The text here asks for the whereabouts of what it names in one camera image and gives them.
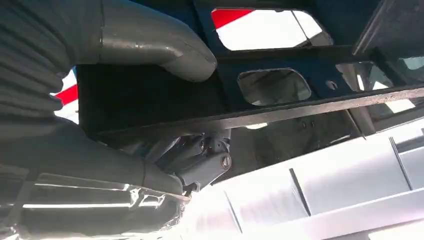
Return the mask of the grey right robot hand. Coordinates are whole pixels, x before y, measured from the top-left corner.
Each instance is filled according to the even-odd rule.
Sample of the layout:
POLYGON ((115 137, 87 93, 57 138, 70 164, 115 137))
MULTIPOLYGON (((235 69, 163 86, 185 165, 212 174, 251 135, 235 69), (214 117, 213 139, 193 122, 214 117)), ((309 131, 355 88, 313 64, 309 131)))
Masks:
POLYGON ((126 239, 177 225, 191 191, 232 165, 229 131, 198 137, 165 168, 177 139, 145 158, 87 137, 63 108, 77 65, 153 65, 192 83, 217 59, 185 21, 130 0, 0 3, 0 237, 126 239))

